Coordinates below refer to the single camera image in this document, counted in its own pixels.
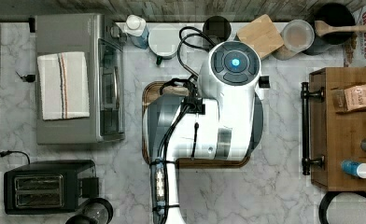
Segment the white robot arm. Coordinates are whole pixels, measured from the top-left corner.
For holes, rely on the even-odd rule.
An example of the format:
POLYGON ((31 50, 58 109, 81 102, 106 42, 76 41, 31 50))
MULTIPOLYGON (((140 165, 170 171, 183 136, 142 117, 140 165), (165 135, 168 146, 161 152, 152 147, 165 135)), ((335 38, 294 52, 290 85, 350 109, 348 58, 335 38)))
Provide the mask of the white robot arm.
POLYGON ((249 45, 220 43, 208 53, 198 79, 182 81, 187 96, 164 93, 148 105, 142 129, 152 224, 185 224, 178 200, 178 160, 240 161, 254 149, 260 65, 249 45))

